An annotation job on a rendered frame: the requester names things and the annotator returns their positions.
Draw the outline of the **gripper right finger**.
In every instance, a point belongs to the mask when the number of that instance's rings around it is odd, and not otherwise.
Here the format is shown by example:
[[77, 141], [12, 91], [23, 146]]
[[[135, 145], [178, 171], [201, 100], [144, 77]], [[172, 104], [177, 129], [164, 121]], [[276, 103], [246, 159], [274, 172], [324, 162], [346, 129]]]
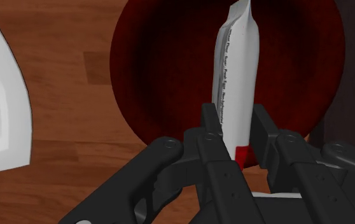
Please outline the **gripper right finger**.
[[315, 148], [278, 129], [261, 104], [253, 107], [250, 145], [270, 191], [299, 192], [313, 224], [355, 224], [355, 147], [335, 141]]

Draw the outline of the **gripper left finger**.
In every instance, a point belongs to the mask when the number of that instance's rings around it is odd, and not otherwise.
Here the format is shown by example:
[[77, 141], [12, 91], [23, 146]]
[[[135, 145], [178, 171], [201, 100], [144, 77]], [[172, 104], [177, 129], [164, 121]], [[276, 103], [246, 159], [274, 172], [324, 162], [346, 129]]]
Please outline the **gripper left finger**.
[[196, 224], [265, 224], [247, 182], [222, 140], [215, 105], [201, 108], [201, 126], [184, 141], [159, 137], [58, 224], [152, 224], [186, 186], [199, 188]]

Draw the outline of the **white food pouch red end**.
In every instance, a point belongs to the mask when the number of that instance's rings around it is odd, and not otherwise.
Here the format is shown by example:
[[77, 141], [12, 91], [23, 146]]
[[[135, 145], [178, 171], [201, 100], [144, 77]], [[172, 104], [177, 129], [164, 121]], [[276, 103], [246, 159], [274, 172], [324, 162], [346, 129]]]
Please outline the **white food pouch red end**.
[[260, 35], [251, 0], [230, 6], [214, 50], [212, 102], [232, 160], [244, 167], [249, 151], [251, 116], [260, 54]]

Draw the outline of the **dark red bowl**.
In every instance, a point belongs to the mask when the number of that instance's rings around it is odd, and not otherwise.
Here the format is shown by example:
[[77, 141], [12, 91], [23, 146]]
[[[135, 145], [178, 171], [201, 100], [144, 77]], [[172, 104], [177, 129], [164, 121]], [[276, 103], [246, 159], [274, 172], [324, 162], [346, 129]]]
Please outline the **dark red bowl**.
[[281, 129], [306, 136], [336, 93], [345, 60], [335, 0], [128, 0], [110, 49], [118, 107], [144, 142], [182, 139], [211, 101], [216, 36], [249, 9], [260, 33], [254, 101]]

